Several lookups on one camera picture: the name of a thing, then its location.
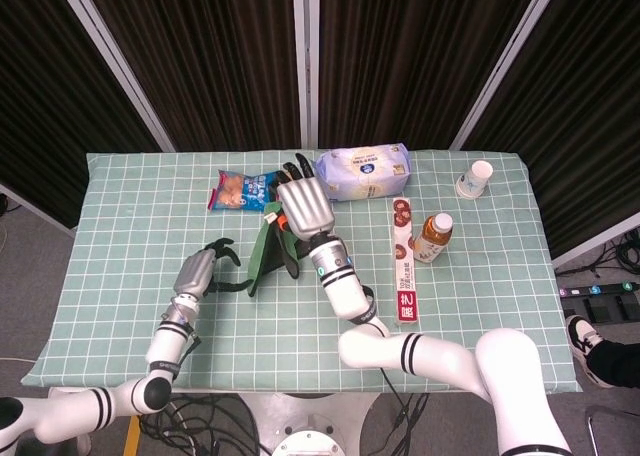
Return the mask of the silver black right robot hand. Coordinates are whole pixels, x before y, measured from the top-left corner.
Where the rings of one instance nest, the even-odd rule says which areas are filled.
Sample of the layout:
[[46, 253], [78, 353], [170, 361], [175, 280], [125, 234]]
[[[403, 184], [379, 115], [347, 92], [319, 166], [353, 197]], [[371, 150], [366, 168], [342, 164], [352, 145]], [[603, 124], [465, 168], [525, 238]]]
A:
[[335, 216], [310, 161], [296, 152], [296, 163], [286, 162], [276, 174], [276, 194], [290, 231], [309, 245], [309, 257], [319, 277], [320, 247], [334, 239]]

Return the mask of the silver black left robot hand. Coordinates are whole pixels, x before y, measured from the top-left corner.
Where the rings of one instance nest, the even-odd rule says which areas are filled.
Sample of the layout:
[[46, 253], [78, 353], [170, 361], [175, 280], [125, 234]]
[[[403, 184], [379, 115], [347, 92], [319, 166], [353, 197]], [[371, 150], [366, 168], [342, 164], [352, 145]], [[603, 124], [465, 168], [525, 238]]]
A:
[[203, 249], [189, 256], [183, 263], [174, 284], [174, 292], [189, 295], [200, 300], [209, 293], [234, 293], [247, 289], [254, 282], [247, 279], [242, 282], [224, 282], [214, 280], [216, 262], [229, 257], [237, 267], [241, 266], [240, 259], [230, 247], [234, 241], [229, 238], [219, 238], [207, 244]]

